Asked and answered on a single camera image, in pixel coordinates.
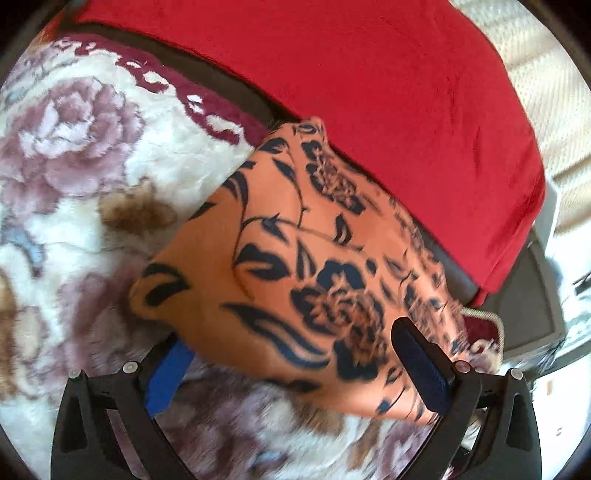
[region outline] pillow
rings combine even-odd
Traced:
[[[205,360],[363,416],[434,418],[392,349],[397,318],[467,355],[460,306],[411,216],[335,155],[318,118],[270,134],[130,299]]]
[[[496,292],[544,201],[530,123],[503,61],[448,0],[89,0],[81,21],[216,63],[305,118]]]

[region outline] pink rose pattern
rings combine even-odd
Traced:
[[[92,77],[63,80],[29,106],[0,140],[2,202],[26,219],[60,198],[123,184],[144,121],[136,104]]]

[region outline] screw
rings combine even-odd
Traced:
[[[138,369],[138,363],[137,362],[127,362],[124,366],[123,366],[123,373],[125,374],[132,374],[134,373],[136,370]]]
[[[70,371],[70,373],[68,374],[68,377],[71,378],[72,380],[76,380],[77,378],[80,377],[81,373],[82,373],[82,370],[80,370],[79,368],[75,368],[74,370]]]
[[[511,369],[511,376],[516,380],[521,380],[523,378],[523,372],[518,368]]]
[[[472,370],[470,364],[468,362],[465,362],[464,360],[459,360],[456,363],[454,363],[454,367],[456,367],[456,370],[459,371],[461,374],[467,374],[470,370]]]

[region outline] red fleece fabric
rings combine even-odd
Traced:
[[[90,0],[79,21],[187,50],[322,117],[484,292],[541,209],[540,153],[502,60],[447,0]]]

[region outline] orange floral fabric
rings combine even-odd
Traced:
[[[451,358],[459,304],[411,216],[342,161],[318,118],[272,132],[131,291],[207,361],[362,416],[434,418],[394,353],[410,317]]]

